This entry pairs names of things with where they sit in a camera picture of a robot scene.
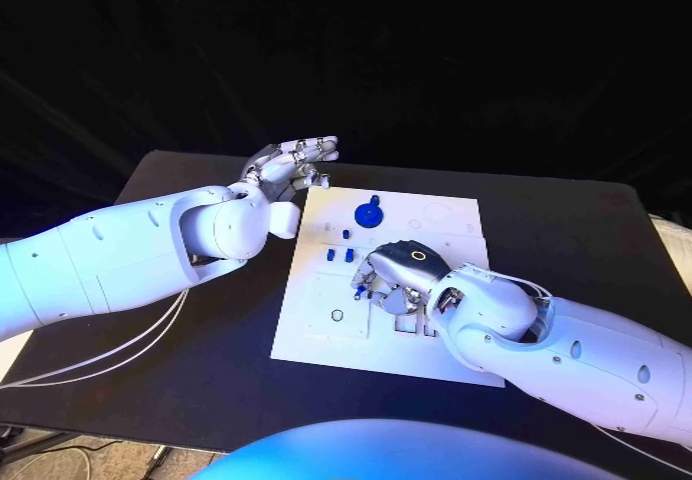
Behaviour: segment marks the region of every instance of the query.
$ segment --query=white panel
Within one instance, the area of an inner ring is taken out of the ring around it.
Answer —
[[[380,195],[385,218],[367,229],[357,224],[354,212],[372,195]],[[465,262],[489,267],[476,200],[310,189],[272,358],[502,387],[501,377],[459,363],[443,339],[424,328],[421,314],[407,319],[410,324],[416,321],[416,333],[398,332],[396,317],[365,299],[354,300],[349,284],[364,258],[378,245],[398,240],[429,245],[453,268]],[[349,248],[352,263],[345,261]],[[329,249],[335,250],[332,261]],[[345,316],[329,324],[335,309]]]

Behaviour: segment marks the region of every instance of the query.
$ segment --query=blue knob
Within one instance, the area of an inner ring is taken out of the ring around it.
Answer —
[[[375,228],[381,223],[383,219],[385,218],[385,212],[380,208],[380,197],[374,195],[371,198],[370,203],[364,203],[357,208],[357,223],[364,228]]]

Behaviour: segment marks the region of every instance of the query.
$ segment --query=dark background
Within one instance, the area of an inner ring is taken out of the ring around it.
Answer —
[[[0,236],[116,200],[153,149],[618,181],[688,221],[687,15],[430,2],[5,2]]]

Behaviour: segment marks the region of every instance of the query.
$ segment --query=table surface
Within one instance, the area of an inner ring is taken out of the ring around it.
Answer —
[[[119,203],[228,185],[244,161],[153,152]],[[341,187],[476,198],[495,270],[692,345],[690,294],[631,187],[339,162],[323,170]],[[305,198],[302,192],[299,206]],[[230,451],[318,422],[401,418],[504,435],[629,477],[675,474],[512,385],[499,389],[270,359],[295,245],[272,237],[243,269],[191,291],[174,328],[127,366],[75,384],[2,391],[0,422]],[[150,326],[172,301],[38,330],[6,381],[114,348]],[[81,373],[116,364],[140,348]],[[629,440],[692,467],[680,446]]]

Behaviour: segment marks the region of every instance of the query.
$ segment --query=robotic hand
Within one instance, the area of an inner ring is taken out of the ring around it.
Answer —
[[[423,307],[469,368],[596,425],[692,445],[692,350],[661,333],[525,280],[472,264],[453,270],[416,241],[375,249],[352,287],[394,315]]]
[[[336,137],[269,145],[241,179],[97,210],[0,245],[0,341],[60,320],[129,310],[246,265],[269,232],[293,238],[315,164],[339,158]]]

